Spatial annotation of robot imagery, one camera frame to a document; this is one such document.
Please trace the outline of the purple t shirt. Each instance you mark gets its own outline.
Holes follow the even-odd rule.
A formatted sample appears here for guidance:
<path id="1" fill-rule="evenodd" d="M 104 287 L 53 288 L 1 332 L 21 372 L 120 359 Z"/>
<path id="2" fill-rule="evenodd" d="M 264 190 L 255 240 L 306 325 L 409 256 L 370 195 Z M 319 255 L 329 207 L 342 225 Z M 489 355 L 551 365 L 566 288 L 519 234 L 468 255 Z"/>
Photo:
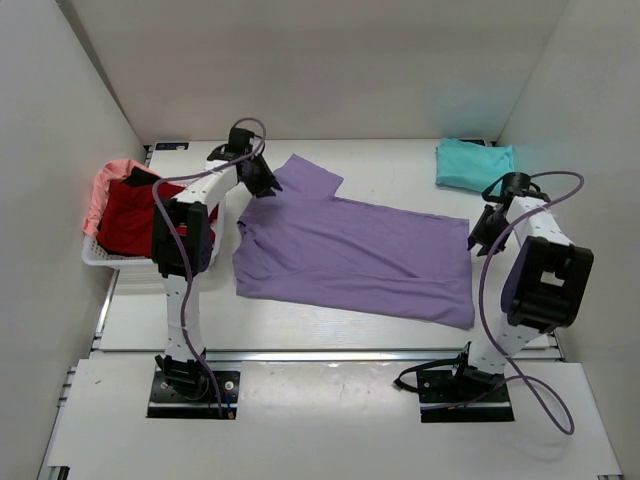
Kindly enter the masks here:
<path id="1" fill-rule="evenodd" d="M 467 220 L 340 198 L 342 177 L 297 155 L 275 177 L 237 221 L 237 295 L 473 327 Z"/>

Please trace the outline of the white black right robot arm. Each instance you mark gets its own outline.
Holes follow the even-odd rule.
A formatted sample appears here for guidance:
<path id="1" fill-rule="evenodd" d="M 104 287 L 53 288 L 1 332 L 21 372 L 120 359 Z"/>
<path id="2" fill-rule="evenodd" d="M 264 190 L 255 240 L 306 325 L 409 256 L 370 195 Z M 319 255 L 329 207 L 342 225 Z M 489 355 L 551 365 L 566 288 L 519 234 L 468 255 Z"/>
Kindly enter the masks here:
<path id="1" fill-rule="evenodd" d="M 575 245 L 550 210 L 550 197 L 521 172 L 507 173 L 483 192 L 487 203 L 467 249 L 490 260 L 514 236 L 519 252 L 500 296 L 500 315 L 481 317 L 485 336 L 470 341 L 448 376 L 449 391 L 471 400 L 504 379 L 507 362 L 531 341 L 573 324 L 594 262 Z"/>

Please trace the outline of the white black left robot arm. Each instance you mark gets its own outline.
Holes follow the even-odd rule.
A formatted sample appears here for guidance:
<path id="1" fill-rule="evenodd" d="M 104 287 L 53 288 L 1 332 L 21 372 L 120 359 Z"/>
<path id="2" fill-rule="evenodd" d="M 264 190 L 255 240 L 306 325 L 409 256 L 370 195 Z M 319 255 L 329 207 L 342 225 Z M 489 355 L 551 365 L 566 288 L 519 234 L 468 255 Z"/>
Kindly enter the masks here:
<path id="1" fill-rule="evenodd" d="M 227 141 L 194 174 L 165 177 L 151 187 L 151 260 L 162 277 L 167 300 L 167 346 L 156 358 L 164 381 L 188 401 L 223 403 L 219 382 L 206 361 L 200 330 L 199 276 L 216 254 L 227 193 L 242 184 L 257 198 L 282 189 L 266 163 L 264 132 L 235 123 Z"/>

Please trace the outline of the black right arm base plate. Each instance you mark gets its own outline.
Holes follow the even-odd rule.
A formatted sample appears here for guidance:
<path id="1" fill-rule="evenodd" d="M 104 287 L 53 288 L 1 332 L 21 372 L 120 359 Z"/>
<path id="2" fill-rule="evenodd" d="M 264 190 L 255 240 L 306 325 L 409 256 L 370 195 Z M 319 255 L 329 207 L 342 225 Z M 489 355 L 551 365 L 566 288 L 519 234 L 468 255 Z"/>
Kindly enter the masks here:
<path id="1" fill-rule="evenodd" d="M 470 366 L 465 352 L 409 367 L 396 377 L 393 386 L 418 396 L 423 424 L 515 420 L 505 377 Z"/>

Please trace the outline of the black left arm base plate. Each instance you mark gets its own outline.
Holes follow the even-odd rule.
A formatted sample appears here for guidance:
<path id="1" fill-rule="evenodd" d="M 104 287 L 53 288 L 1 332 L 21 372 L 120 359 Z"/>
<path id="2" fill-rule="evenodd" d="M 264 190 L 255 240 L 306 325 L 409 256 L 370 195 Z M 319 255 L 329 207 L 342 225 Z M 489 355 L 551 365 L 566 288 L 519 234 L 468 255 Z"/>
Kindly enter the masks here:
<path id="1" fill-rule="evenodd" d="M 241 372 L 214 371 L 221 399 L 213 387 L 205 383 L 195 391 L 176 389 L 169 384 L 160 370 L 154 372 L 150 389 L 147 418 L 152 419 L 201 419 L 235 420 L 241 386 Z"/>

